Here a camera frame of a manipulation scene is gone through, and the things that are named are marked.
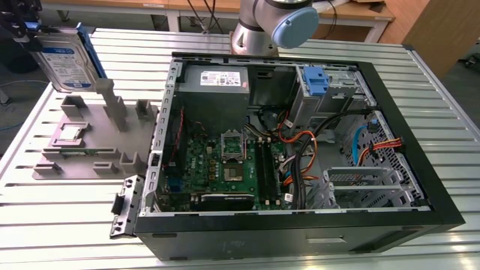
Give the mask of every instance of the floor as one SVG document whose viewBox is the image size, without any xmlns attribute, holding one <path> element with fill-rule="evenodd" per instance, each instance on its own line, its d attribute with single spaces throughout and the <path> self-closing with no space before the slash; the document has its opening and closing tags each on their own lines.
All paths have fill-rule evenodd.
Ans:
<svg viewBox="0 0 480 270">
<path fill-rule="evenodd" d="M 44 11 L 42 13 L 43 22 L 50 25 L 74 26 L 78 21 L 82 20 L 87 22 L 84 23 L 86 26 L 99 26 L 103 28 L 142 30 L 168 29 L 168 24 L 163 16 L 150 17 L 148 15 L 128 15 L 128 24 L 123 23 L 124 16 L 126 15 L 122 14 L 100 14 L 99 16 L 98 13 L 91 14 L 88 12 L 71 12 L 70 21 L 62 22 L 55 11 Z M 226 33 L 235 30 L 235 20 L 222 19 L 220 24 Z M 194 33 L 199 33 L 202 31 L 200 27 L 195 26 L 188 18 L 183 18 L 182 20 L 182 29 L 186 32 Z M 211 32 L 220 33 L 219 27 L 215 26 Z M 6 42 L 0 42 L 0 51 L 4 51 L 3 46 L 10 45 L 6 44 Z M 15 55 L 15 53 L 0 54 L 0 62 L 6 63 Z M 48 79 L 40 69 L 27 74 L 14 74 L 6 69 L 4 65 L 0 64 L 0 86 L 4 83 L 16 80 L 42 80 L 48 82 Z M 476 125 L 480 126 L 480 109 L 478 105 L 480 100 L 480 72 L 464 68 L 464 64 L 459 62 L 442 82 L 450 90 L 458 103 L 464 108 L 471 119 Z M 0 89 L 11 97 L 8 105 L 0 104 L 0 157 L 15 138 L 20 125 L 7 130 L 3 129 L 20 124 L 27 119 L 44 88 L 44 83 L 39 82 L 23 82 L 0 87 Z"/>
</svg>

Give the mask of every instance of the slotted aluminum table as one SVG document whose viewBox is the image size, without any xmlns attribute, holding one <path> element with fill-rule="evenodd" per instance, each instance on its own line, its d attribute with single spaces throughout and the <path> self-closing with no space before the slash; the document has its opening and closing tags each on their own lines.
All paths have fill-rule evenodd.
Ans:
<svg viewBox="0 0 480 270">
<path fill-rule="evenodd" d="M 172 51 L 228 53 L 226 35 L 98 29 L 95 49 L 126 103 L 160 105 Z M 64 94 L 47 88 L 0 161 L 0 269 L 478 269 L 480 266 L 480 133 L 415 52 L 399 45 L 311 40 L 282 56 L 368 61 L 423 145 L 467 224 L 382 254 L 160 262 L 138 238 L 110 240 L 122 179 L 35 180 Z M 82 94 L 102 103 L 95 93 Z"/>
</svg>

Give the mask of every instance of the red cable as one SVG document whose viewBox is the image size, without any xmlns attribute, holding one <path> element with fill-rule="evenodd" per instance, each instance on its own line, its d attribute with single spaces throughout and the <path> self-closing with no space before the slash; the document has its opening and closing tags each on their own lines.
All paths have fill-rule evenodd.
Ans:
<svg viewBox="0 0 480 270">
<path fill-rule="evenodd" d="M 182 135 L 182 130 L 183 130 L 183 119 L 184 119 L 183 109 L 180 110 L 180 116 L 182 116 L 180 128 L 179 128 L 179 132 L 178 132 L 178 138 L 175 139 L 174 152 L 172 152 L 172 156 L 171 156 L 171 159 L 170 159 L 168 163 L 164 165 L 164 168 L 167 168 L 168 165 L 171 164 L 171 162 L 174 161 L 175 153 L 178 151 L 178 145 L 180 143 L 180 135 Z"/>
</svg>

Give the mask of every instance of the side panel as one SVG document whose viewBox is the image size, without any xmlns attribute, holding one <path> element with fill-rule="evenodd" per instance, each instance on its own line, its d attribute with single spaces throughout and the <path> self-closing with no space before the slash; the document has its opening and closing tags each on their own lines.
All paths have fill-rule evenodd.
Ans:
<svg viewBox="0 0 480 270">
<path fill-rule="evenodd" d="M 428 229 L 400 226 L 139 233 L 160 260 L 242 259 L 383 251 Z"/>
</svg>

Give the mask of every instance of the white label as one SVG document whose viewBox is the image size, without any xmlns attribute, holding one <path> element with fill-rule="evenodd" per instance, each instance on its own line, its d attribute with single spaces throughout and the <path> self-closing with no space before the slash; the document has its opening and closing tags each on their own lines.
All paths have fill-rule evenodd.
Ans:
<svg viewBox="0 0 480 270">
<path fill-rule="evenodd" d="M 143 4 L 144 7 L 166 7 L 164 4 Z"/>
<path fill-rule="evenodd" d="M 240 86 L 240 72 L 203 71 L 202 86 Z"/>
<path fill-rule="evenodd" d="M 288 126 L 290 128 L 292 128 L 292 126 L 294 126 L 294 123 L 292 123 L 288 119 L 286 119 L 284 124 L 286 124 L 286 126 Z"/>
<path fill-rule="evenodd" d="M 74 88 L 88 88 L 92 82 L 80 55 L 70 48 L 43 48 L 42 54 L 60 83 Z"/>
<path fill-rule="evenodd" d="M 294 195 L 290 194 L 290 193 L 286 193 L 286 199 L 284 200 L 288 201 L 288 202 L 294 202 Z"/>
</svg>

